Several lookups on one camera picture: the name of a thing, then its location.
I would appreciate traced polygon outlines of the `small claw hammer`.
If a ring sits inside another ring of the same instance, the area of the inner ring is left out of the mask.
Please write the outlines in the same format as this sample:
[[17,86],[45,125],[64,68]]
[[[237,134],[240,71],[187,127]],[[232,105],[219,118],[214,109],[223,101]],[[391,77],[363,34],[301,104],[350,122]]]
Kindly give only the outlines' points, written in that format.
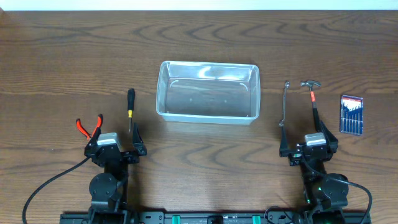
[[313,108],[314,125],[315,125],[315,129],[317,132],[321,131],[321,127],[320,127],[320,118],[319,118],[319,114],[318,114],[317,102],[316,102],[315,92],[313,90],[313,87],[314,86],[321,87],[321,85],[322,84],[320,82],[315,81],[315,80],[305,80],[305,81],[300,82],[300,86],[307,86],[310,91],[310,98],[311,98],[312,108]]

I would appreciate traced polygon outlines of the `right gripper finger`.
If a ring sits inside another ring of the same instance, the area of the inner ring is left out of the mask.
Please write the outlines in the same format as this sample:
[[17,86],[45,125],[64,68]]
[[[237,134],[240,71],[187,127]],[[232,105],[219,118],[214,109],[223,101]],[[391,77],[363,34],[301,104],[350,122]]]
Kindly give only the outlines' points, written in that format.
[[289,150],[289,144],[287,141],[286,132],[283,126],[281,126],[282,137],[280,141],[280,152],[287,152]]
[[320,132],[324,135],[326,140],[326,145],[337,145],[338,139],[333,135],[333,133],[325,126],[324,122],[320,120],[319,122]]

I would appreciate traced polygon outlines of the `blue precision screwdriver set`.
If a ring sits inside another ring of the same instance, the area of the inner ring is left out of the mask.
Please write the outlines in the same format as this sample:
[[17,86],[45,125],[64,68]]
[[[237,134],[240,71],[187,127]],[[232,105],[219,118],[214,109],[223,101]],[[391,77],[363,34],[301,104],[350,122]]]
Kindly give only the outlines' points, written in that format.
[[340,101],[340,132],[360,136],[364,131],[363,98],[342,95]]

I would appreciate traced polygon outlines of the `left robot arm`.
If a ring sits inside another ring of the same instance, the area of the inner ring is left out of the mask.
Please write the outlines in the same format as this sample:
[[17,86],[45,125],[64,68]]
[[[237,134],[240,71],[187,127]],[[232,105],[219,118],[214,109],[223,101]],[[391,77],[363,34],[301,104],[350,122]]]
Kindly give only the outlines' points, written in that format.
[[132,149],[122,151],[116,133],[97,130],[85,146],[84,155],[104,171],[94,176],[89,184],[91,207],[86,219],[89,224],[138,223],[137,212],[127,206],[128,165],[139,163],[147,148],[139,134],[138,125],[132,126]]

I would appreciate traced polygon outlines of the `red handled cutting pliers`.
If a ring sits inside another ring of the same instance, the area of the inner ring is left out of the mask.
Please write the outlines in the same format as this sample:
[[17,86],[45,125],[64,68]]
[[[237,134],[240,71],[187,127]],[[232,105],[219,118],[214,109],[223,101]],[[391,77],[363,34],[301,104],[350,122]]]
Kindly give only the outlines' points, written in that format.
[[81,132],[82,135],[84,135],[84,137],[86,137],[87,140],[90,140],[90,139],[94,136],[94,134],[97,133],[97,131],[102,127],[102,124],[103,124],[103,115],[102,115],[102,114],[99,114],[99,115],[98,115],[97,124],[96,124],[96,126],[95,126],[93,132],[92,132],[92,133],[89,133],[89,132],[83,127],[83,125],[81,124],[81,119],[80,119],[80,118],[76,119],[76,127],[77,127],[77,130],[79,130],[79,132]]

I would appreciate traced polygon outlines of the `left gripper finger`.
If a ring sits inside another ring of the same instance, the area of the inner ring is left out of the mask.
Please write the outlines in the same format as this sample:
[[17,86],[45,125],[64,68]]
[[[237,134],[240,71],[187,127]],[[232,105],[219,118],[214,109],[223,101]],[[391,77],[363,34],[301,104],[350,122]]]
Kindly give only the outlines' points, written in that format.
[[96,128],[94,133],[92,134],[92,137],[88,141],[88,147],[96,147],[98,145],[97,141],[100,134],[101,134],[101,128]]
[[137,152],[144,152],[145,151],[145,144],[139,134],[139,129],[137,123],[134,123],[133,130],[132,130],[132,145],[134,146]]

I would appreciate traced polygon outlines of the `black yellow screwdriver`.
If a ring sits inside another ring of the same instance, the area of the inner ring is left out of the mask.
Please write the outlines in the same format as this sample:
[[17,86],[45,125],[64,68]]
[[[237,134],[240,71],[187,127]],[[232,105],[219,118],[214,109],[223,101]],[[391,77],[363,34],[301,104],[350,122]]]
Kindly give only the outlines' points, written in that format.
[[135,89],[131,88],[127,91],[127,115],[129,118],[129,132],[132,131],[132,117],[134,111]]

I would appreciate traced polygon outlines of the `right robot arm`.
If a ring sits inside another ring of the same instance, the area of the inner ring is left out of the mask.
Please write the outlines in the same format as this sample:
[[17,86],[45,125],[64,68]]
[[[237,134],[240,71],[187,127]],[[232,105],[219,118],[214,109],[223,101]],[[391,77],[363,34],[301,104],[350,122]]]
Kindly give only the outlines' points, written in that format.
[[305,136],[305,141],[291,149],[284,122],[280,121],[282,137],[279,156],[290,166],[299,166],[303,195],[307,206],[292,215],[293,223],[345,223],[343,207],[348,205],[348,179],[343,174],[328,173],[324,163],[337,152],[338,140],[320,121],[320,131]]

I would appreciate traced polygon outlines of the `silver wrench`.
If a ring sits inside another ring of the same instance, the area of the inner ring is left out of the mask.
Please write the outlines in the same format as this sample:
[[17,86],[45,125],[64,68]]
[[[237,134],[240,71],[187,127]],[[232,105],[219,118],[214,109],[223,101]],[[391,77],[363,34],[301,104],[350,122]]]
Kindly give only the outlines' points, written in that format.
[[283,89],[283,99],[282,99],[282,119],[279,121],[279,126],[281,128],[284,127],[284,122],[286,119],[286,101],[287,101],[287,90],[289,89],[290,82],[286,81],[284,83],[284,89]]

